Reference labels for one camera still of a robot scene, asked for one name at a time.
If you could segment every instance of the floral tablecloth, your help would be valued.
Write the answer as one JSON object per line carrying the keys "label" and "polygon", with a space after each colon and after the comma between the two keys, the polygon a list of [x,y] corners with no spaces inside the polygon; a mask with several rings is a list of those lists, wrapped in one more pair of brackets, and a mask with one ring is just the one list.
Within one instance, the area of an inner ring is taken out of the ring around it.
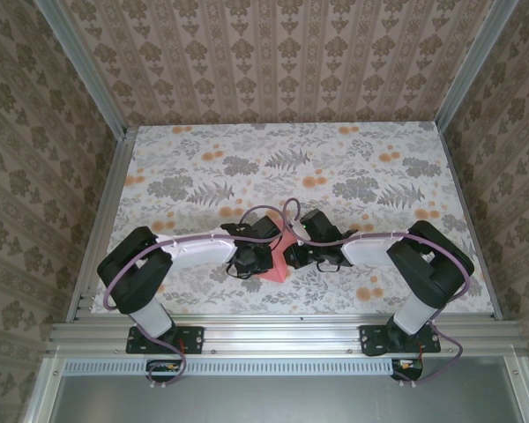
{"label": "floral tablecloth", "polygon": [[[251,206],[319,208],[343,232],[407,230],[426,219],[473,260],[468,295],[446,312],[492,312],[447,159],[432,122],[153,126],[138,131],[109,250],[137,226],[158,234],[209,231]],[[258,215],[251,213],[249,222]],[[205,265],[166,277],[172,313],[392,313],[409,294],[397,270],[292,270],[284,283],[228,277]],[[93,311],[101,305],[99,284]]]}

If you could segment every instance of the cable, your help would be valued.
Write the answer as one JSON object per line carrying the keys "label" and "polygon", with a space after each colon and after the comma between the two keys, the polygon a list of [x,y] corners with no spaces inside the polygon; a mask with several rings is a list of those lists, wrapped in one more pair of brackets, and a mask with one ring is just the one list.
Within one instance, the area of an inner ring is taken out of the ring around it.
{"label": "cable", "polygon": [[[460,273],[463,275],[465,283],[464,283],[462,289],[458,293],[453,295],[449,302],[454,301],[457,298],[461,297],[462,295],[464,295],[470,289],[470,275],[468,274],[468,272],[466,271],[466,269],[462,265],[462,263],[453,254],[451,254],[449,251],[447,251],[446,249],[444,249],[440,245],[435,244],[432,241],[426,240],[425,238],[421,238],[420,236],[416,236],[416,235],[412,235],[412,234],[408,234],[408,233],[391,232],[391,233],[379,233],[379,234],[359,234],[357,236],[350,236],[349,238],[346,238],[345,240],[339,240],[339,241],[333,241],[333,242],[315,242],[315,241],[306,240],[305,238],[302,238],[300,235],[298,235],[294,231],[294,229],[289,225],[289,222],[288,222],[288,219],[287,219],[287,207],[291,203],[295,203],[296,204],[296,215],[295,215],[294,219],[298,220],[298,218],[300,218],[300,213],[301,213],[301,210],[302,210],[302,206],[300,204],[300,201],[298,201],[298,199],[294,198],[294,197],[290,197],[284,203],[284,206],[282,207],[282,211],[280,211],[276,207],[273,207],[273,206],[270,206],[270,205],[257,205],[255,207],[251,207],[250,209],[248,209],[242,215],[240,223],[242,223],[246,219],[246,217],[251,212],[253,212],[254,210],[269,209],[269,210],[273,210],[273,211],[277,212],[281,216],[284,225],[283,225],[282,229],[280,230],[280,232],[277,235],[273,236],[272,238],[257,239],[257,238],[249,238],[249,237],[245,237],[245,236],[235,236],[235,235],[225,235],[225,234],[199,234],[199,235],[186,235],[186,236],[183,236],[182,238],[180,238],[178,240],[173,239],[173,240],[168,240],[168,241],[161,241],[161,242],[157,242],[156,244],[153,244],[150,247],[147,247],[146,249],[144,249],[143,251],[138,253],[136,256],[134,256],[127,264],[125,264],[124,267],[115,275],[115,277],[109,283],[109,285],[106,288],[106,291],[104,293],[104,298],[103,298],[103,301],[102,301],[102,304],[103,304],[104,308],[107,309],[107,310],[115,310],[117,308],[116,306],[111,306],[108,303],[108,299],[109,299],[112,291],[114,290],[115,285],[120,281],[122,276],[137,261],[142,259],[144,256],[148,255],[149,253],[151,253],[155,249],[159,249],[159,248],[165,247],[167,245],[175,244],[176,242],[201,241],[201,240],[207,240],[207,239],[268,243],[268,242],[272,242],[272,241],[277,240],[278,238],[282,237],[282,235],[284,234],[285,231],[288,231],[289,233],[291,233],[296,240],[302,241],[305,244],[308,244],[308,245],[311,245],[311,246],[314,246],[314,247],[333,247],[333,246],[343,245],[343,244],[346,244],[346,243],[349,243],[349,242],[353,242],[353,241],[357,241],[357,240],[361,240],[361,239],[381,239],[381,238],[394,238],[394,237],[396,237],[396,238],[407,238],[407,239],[410,239],[410,240],[414,240],[414,241],[419,242],[420,244],[427,245],[427,246],[431,247],[432,249],[434,249],[435,251],[438,251],[439,253],[443,254],[445,257],[447,257],[449,260],[451,260],[458,267],[458,269],[460,270]],[[441,311],[443,311],[443,309],[437,310],[431,316],[431,318],[429,319],[429,324],[431,325],[431,328],[436,332],[437,335],[441,336],[444,339],[447,339],[449,342],[452,342],[453,344],[458,346],[458,348],[459,348],[458,349],[458,354],[451,361],[449,361],[449,363],[447,363],[445,366],[443,366],[440,370],[435,372],[433,375],[430,375],[430,376],[427,376],[425,378],[422,378],[419,381],[417,381],[417,383],[428,382],[429,380],[432,380],[434,377],[436,377],[437,375],[440,375],[445,369],[447,369],[452,364],[454,364],[458,360],[458,358],[460,358],[460,356],[462,355],[462,352],[463,352],[462,345],[460,343],[458,343],[457,341],[455,341],[454,339],[449,338],[446,335],[444,335],[441,331],[439,331],[436,328],[436,326],[432,322],[441,313]],[[172,379],[172,382],[174,382],[180,375],[182,375],[184,373],[184,370],[186,369],[186,357],[184,356],[184,354],[182,354],[176,348],[174,348],[171,344],[168,344],[168,343],[163,342],[163,341],[159,341],[159,339],[149,336],[146,333],[146,331],[139,324],[138,324],[138,328],[141,331],[141,333],[147,339],[149,339],[150,341],[152,341],[152,342],[154,342],[155,344],[158,344],[158,345],[166,346],[173,353],[177,353],[179,356],[181,356],[181,358],[183,359],[183,365],[182,365],[181,370],[179,371],[179,373],[176,375],[176,377]],[[406,382],[410,382],[411,384],[414,384],[413,381],[411,381],[411,380],[408,381],[408,378],[407,377],[405,377],[405,378],[406,378]]]}

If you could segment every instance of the wall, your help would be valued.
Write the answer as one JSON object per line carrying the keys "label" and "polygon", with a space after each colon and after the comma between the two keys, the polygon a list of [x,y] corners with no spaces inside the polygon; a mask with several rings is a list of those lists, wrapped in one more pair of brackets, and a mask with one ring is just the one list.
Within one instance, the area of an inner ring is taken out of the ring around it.
{"label": "wall", "polygon": [[491,0],[63,0],[129,125],[426,121]]}
{"label": "wall", "polygon": [[0,422],[64,319],[114,141],[31,1],[0,1]]}
{"label": "wall", "polygon": [[529,352],[529,0],[445,132],[496,293]]}

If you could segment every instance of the white vent grille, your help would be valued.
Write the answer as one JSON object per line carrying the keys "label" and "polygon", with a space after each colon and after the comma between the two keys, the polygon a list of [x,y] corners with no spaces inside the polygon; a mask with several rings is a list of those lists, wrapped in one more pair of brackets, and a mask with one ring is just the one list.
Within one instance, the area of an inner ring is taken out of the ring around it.
{"label": "white vent grille", "polygon": [[[147,359],[72,359],[63,376],[145,375]],[[190,358],[186,375],[391,375],[391,359]]]}

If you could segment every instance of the pink block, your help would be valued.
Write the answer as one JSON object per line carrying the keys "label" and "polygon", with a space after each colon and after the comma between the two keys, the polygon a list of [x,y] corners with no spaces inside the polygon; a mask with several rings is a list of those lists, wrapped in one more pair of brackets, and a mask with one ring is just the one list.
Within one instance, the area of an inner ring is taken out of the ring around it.
{"label": "pink block", "polygon": [[[284,227],[284,222],[282,221],[282,219],[276,219],[274,220],[274,223],[280,229]],[[272,282],[284,282],[288,274],[288,265],[286,264],[286,260],[284,259],[283,253],[284,250],[288,248],[288,246],[294,244],[295,242],[296,239],[294,238],[294,236],[288,231],[286,231],[282,236],[282,239],[280,240],[279,246],[276,247],[272,252],[272,269],[265,273],[261,273],[258,276],[261,279],[271,280]]]}

